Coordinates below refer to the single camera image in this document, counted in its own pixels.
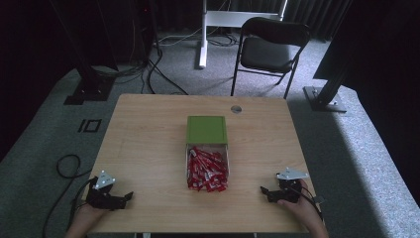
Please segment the white desk frame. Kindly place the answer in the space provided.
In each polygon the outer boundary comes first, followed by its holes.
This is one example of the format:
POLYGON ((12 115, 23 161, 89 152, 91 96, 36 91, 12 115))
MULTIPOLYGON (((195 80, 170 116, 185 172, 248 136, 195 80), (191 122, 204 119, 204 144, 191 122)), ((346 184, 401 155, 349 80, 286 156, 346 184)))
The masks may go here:
POLYGON ((207 9, 207 0, 202 0, 202 3, 202 33, 198 66, 200 68, 205 68, 207 65, 208 27, 241 28, 247 20, 253 17, 263 17, 282 21, 284 19, 288 0, 280 0, 280 7, 276 13, 210 11, 207 9))

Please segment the person's right hand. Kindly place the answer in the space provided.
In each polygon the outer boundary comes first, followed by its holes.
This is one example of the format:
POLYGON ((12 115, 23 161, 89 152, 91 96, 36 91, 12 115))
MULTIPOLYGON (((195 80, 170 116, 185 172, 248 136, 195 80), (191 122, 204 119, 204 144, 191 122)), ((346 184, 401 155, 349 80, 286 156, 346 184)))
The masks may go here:
POLYGON ((283 199, 279 200, 277 203, 291 212, 295 218, 307 229, 308 226, 323 223, 317 212, 317 209, 309 201, 309 198, 310 196, 307 192, 307 189, 303 188, 302 194, 296 203, 283 199))

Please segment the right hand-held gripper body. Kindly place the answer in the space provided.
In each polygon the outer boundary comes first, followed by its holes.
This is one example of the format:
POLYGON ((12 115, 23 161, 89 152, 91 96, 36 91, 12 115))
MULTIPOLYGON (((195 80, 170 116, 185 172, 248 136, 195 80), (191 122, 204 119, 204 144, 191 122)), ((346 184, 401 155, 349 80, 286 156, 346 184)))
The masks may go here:
POLYGON ((309 174, 301 172, 296 169, 286 168, 283 172, 277 173, 279 192, 276 195, 276 200, 287 200, 296 203, 300 197, 302 185, 301 179, 307 179, 309 174))

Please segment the person's left hand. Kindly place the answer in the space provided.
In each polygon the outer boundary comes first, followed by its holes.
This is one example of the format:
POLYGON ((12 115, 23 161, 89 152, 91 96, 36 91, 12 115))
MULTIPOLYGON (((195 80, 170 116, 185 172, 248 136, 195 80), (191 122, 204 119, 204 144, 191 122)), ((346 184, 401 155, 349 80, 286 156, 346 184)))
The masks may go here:
POLYGON ((107 212, 107 209, 95 208, 88 203, 83 204, 77 209, 72 226, 77 231, 88 232, 107 212))

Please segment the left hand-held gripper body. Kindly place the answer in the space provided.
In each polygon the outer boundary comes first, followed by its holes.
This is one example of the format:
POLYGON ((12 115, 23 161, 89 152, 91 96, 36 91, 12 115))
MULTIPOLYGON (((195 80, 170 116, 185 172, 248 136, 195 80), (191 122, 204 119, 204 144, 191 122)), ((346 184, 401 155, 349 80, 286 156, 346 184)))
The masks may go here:
POLYGON ((98 177, 94 177, 89 181, 89 189, 85 201, 95 208, 108 210, 111 210, 114 202, 128 202, 128 200, 124 199, 124 196, 114 196, 110 193, 115 181, 115 178, 102 171, 98 177))

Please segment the black metal stand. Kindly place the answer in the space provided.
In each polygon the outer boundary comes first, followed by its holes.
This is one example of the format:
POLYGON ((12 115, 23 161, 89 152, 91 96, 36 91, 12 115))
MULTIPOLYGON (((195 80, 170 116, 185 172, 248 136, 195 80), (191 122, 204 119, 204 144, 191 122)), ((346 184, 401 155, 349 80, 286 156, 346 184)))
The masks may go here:
POLYGON ((88 62, 77 37, 70 29, 58 0, 49 0, 62 27, 62 37, 71 62, 76 68, 80 80, 74 92, 67 96, 64 105, 82 105, 85 101, 107 101, 115 82, 115 76, 101 76, 88 62))
POLYGON ((354 0, 343 1, 346 3, 346 8, 338 23, 334 38, 314 74, 316 79, 325 79, 326 83, 322 87, 305 86, 303 88, 313 111, 346 112, 338 91, 345 80, 352 55, 353 43, 350 35, 349 14, 354 0))

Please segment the black folding chair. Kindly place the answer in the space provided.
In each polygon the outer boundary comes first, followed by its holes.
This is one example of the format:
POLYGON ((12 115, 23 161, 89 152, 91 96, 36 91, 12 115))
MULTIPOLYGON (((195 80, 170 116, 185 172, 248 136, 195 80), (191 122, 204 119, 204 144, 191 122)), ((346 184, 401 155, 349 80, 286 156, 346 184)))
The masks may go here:
POLYGON ((283 98, 286 98, 300 55, 310 39, 310 29, 305 24, 263 17, 247 20, 241 28, 231 95, 235 93, 239 71, 276 76, 276 85, 289 73, 283 94, 283 98))

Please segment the green box sleeve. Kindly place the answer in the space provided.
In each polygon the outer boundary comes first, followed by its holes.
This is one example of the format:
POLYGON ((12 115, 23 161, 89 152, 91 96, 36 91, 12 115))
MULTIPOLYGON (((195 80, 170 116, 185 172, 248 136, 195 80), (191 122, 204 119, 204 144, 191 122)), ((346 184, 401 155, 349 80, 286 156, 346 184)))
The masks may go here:
POLYGON ((189 116, 187 118, 187 144, 227 144, 224 116, 189 116))

